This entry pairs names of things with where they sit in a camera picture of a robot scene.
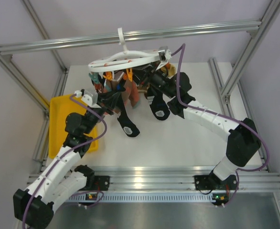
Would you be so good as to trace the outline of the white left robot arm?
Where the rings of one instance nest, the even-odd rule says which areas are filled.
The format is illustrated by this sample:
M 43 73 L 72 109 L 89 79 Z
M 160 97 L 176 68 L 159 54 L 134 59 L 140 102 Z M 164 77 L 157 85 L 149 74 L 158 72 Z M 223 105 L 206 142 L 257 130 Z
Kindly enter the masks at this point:
M 88 134 L 99 123 L 105 123 L 104 114 L 112 115 L 120 93 L 90 94 L 75 91 L 69 98 L 86 109 L 84 114 L 70 113 L 65 120 L 67 137 L 50 165 L 26 189 L 13 195 L 14 215 L 24 229 L 44 229 L 56 211 L 77 191 L 95 185 L 94 171 L 87 166 L 76 168 L 65 177 L 72 166 L 86 154 L 91 143 L 100 139 Z

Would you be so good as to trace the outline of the white round clip hanger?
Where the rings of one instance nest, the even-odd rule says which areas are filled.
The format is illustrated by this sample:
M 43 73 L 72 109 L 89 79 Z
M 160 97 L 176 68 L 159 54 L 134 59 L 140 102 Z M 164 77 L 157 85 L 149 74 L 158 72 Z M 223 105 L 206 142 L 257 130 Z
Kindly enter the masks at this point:
M 104 59 L 99 59 L 91 62 L 88 65 L 88 69 L 90 72 L 112 72 L 146 65 L 152 62 L 160 63 L 158 50 L 128 50 L 122 28 L 118 28 L 118 37 L 120 45 L 123 47 L 123 51 L 118 52 L 112 56 L 106 57 Z

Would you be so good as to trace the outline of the yellow beige sock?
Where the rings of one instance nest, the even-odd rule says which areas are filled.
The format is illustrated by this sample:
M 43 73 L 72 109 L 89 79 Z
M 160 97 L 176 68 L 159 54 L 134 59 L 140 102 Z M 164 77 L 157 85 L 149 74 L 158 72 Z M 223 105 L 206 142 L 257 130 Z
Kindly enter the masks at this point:
M 176 74 L 176 67 L 171 63 L 164 65 L 161 70 L 166 74 L 167 78 L 172 78 Z

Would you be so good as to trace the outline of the black patterned sock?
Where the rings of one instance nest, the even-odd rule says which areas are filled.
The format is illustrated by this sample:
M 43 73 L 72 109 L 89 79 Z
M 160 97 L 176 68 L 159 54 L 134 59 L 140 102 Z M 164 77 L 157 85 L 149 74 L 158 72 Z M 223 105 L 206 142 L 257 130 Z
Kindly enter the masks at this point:
M 160 91 L 154 87 L 149 87 L 147 90 L 147 100 L 150 109 L 157 120 L 164 121 L 169 117 L 170 110 Z
M 113 90 L 118 90 L 125 88 L 125 91 L 123 91 L 116 103 L 116 112 L 118 113 L 118 122 L 124 131 L 124 133 L 128 137 L 137 137 L 140 134 L 139 129 L 136 127 L 136 125 L 130 120 L 128 117 L 125 105 L 128 100 L 130 100 L 130 103 L 132 107 L 135 107 L 136 104 L 139 102 L 139 96 L 132 94 L 132 83 L 127 82 L 125 85 L 121 85 L 119 82 L 112 82 L 111 88 Z

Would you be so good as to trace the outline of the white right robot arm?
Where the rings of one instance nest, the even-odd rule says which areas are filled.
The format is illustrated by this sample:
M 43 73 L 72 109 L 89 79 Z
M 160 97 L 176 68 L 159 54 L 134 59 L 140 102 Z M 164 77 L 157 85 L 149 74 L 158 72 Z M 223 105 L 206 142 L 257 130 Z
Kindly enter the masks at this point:
M 168 77 L 168 71 L 152 64 L 132 68 L 135 84 L 147 86 L 147 100 L 153 115 L 166 120 L 170 114 L 190 120 L 223 138 L 226 154 L 209 175 L 195 180 L 197 190 L 218 190 L 231 185 L 230 177 L 243 168 L 261 147 L 254 122 L 245 118 L 233 121 L 229 117 L 209 111 L 207 107 L 189 95 L 192 88 L 186 73 Z

